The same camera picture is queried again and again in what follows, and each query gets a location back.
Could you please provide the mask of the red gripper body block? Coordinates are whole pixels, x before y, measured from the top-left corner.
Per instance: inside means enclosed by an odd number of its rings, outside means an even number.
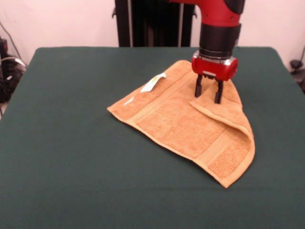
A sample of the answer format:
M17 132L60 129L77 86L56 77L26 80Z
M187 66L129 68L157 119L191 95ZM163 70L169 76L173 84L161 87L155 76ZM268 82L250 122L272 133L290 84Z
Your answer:
M209 59L200 55L196 51L192 56L192 69L196 74L207 75L218 81L228 81L232 79L238 68L238 59Z

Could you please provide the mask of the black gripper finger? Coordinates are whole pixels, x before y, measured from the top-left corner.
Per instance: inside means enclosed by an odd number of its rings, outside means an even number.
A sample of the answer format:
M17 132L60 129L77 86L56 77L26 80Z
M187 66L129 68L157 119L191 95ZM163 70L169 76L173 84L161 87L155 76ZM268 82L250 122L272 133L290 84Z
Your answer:
M195 94L194 96L198 98L202 94L202 75L198 75L197 80L196 80L196 85L195 85Z
M215 93L215 100L214 100L214 102L216 104L220 104L221 100L222 100L222 96L223 96L224 82L223 81L219 81L219 80L217 80L216 82L217 82L217 85L218 85L218 90Z

